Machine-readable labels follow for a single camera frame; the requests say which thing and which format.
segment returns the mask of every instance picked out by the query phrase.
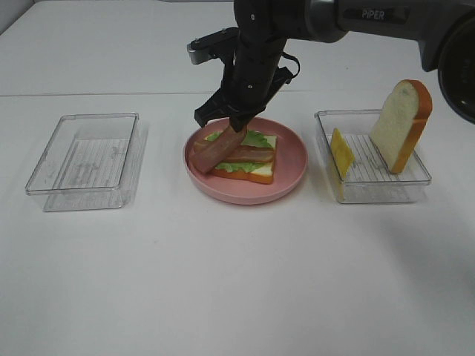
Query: white wall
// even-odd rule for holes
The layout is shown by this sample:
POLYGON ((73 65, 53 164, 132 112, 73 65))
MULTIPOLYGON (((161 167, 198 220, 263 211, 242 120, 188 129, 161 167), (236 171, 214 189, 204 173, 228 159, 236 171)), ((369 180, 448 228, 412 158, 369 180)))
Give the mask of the white wall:
POLYGON ((33 5, 33 0, 0 0, 0 33, 33 5))

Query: bread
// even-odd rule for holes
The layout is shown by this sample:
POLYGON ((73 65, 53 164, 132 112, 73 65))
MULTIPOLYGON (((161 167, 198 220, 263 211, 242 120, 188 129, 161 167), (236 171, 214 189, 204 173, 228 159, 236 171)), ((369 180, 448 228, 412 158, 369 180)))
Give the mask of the bread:
MULTIPOLYGON (((274 148, 277 148, 277 137, 264 135, 267 142, 274 148)), ((260 167, 250 171, 245 172, 243 170, 228 172, 225 167, 226 163, 220 163, 209 173, 222 178, 229 179, 239 179, 239 180, 249 180, 250 182, 262 183, 262 184, 271 184, 274 181, 274 167, 275 159, 268 163, 259 164, 260 167)))
POLYGON ((347 176, 351 164, 355 160, 355 155, 337 128, 333 130, 330 148, 336 162, 336 168, 340 173, 340 178, 344 179, 347 176))
POLYGON ((393 174, 403 172, 432 112, 427 88, 417 80, 402 80, 384 102, 370 133, 393 174))

